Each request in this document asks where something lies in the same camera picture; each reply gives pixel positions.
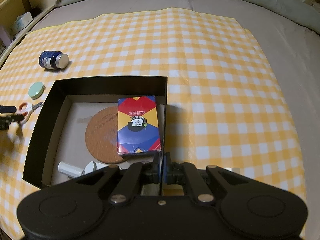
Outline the orange white small scissors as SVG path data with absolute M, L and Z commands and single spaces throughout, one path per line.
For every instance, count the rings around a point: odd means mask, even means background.
M 23 125 L 25 124 L 31 114 L 38 108 L 42 107 L 43 106 L 43 101 L 40 101 L 36 104 L 32 104 L 32 103 L 29 103 L 29 102 L 23 102 L 19 105 L 17 111 L 16 111 L 16 114 L 21 114 L 23 115 L 24 119 L 22 121 L 20 121 L 20 124 Z

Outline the mint green round case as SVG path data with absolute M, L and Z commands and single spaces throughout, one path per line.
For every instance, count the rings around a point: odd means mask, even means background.
M 35 100 L 43 94 L 45 88 L 46 87 L 42 82 L 35 82 L 30 86 L 28 90 L 28 96 Z

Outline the colourful card box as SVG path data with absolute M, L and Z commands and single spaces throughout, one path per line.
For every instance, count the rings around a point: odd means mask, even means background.
M 149 154 L 162 150 L 156 97 L 118 100 L 117 152 L 119 156 Z

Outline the round cork coaster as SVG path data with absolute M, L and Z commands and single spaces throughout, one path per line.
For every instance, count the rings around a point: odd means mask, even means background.
M 105 164 L 119 164 L 129 157 L 117 152 L 118 107 L 111 106 L 94 115 L 85 131 L 85 143 L 89 153 Z

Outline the dark blue jar silver lid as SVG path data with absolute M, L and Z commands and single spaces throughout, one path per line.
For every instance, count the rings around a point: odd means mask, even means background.
M 69 64 L 69 57 L 61 51 L 43 51 L 39 56 L 39 65 L 49 70 L 65 69 Z

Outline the black storage box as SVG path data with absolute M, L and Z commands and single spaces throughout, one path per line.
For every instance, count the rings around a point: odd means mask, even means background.
M 98 76 L 56 80 L 41 107 L 23 170 L 23 180 L 42 189 L 67 181 L 60 162 L 84 169 L 97 162 L 88 151 L 85 131 L 99 111 L 117 106 L 118 100 L 155 96 L 161 143 L 167 111 L 165 76 Z

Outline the yellow white checkered cloth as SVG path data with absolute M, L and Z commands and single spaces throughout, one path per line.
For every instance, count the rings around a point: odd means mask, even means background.
M 46 50 L 67 54 L 67 67 L 42 68 Z M 10 238 L 300 238 L 308 210 L 297 133 L 266 56 L 235 19 L 168 8 L 34 31 L 1 68 L 1 104 L 28 100 L 35 82 L 45 85 L 45 102 L 56 80 L 98 76 L 167 77 L 160 194 L 111 204 L 129 167 L 42 189 L 24 181 L 39 109 L 1 132 L 1 229 Z M 164 182 L 167 152 L 208 173 L 213 203 L 195 203 Z

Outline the white tissue box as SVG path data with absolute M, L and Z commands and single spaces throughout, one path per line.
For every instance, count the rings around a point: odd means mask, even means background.
M 10 30 L 12 35 L 16 35 L 21 30 L 26 28 L 33 21 L 33 17 L 30 12 L 26 12 L 23 15 L 19 15 L 16 21 L 11 25 Z

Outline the wooden bedside shelf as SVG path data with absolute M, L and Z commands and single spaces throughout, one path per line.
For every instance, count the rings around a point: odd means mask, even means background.
M 54 0 L 1 0 L 1 64 L 33 27 L 54 9 Z

